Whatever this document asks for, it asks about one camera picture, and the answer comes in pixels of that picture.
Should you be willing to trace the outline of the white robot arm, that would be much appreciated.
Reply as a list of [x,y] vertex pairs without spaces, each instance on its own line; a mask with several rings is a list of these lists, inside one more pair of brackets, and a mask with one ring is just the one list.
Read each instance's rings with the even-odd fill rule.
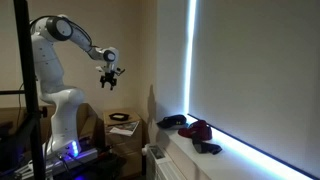
[[30,22],[32,50],[36,78],[40,82],[39,97],[56,107],[51,117],[52,135],[45,146],[46,158],[58,155],[77,157],[81,147],[77,135],[76,115],[78,107],[84,101],[81,89],[67,86],[63,82],[64,70],[55,53],[54,43],[70,40],[86,52],[93,60],[101,60],[105,66],[98,66],[103,72],[100,82],[110,84],[110,89],[117,84],[115,75],[124,70],[117,66],[119,51],[114,47],[94,46],[90,36],[67,16],[42,16]]

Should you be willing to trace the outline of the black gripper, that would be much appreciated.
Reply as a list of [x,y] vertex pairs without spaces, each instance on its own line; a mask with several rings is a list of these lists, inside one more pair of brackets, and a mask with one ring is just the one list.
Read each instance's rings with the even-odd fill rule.
[[115,75],[120,76],[124,72],[125,70],[117,68],[116,70],[112,70],[110,73],[104,73],[100,77],[101,88],[104,88],[105,83],[108,82],[111,85],[110,90],[113,91],[115,85],[117,84],[117,79],[115,78]]

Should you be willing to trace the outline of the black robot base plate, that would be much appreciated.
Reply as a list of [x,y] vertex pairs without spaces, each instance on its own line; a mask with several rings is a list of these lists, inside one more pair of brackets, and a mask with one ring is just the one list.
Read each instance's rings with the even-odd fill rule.
[[[76,140],[71,140],[66,146],[57,151],[52,150],[55,142],[50,140],[45,150],[45,180],[51,180],[54,176],[67,172],[77,167],[85,167],[89,162],[98,159],[98,149],[94,147],[82,149]],[[16,180],[35,180],[33,161],[30,160],[14,172]]]

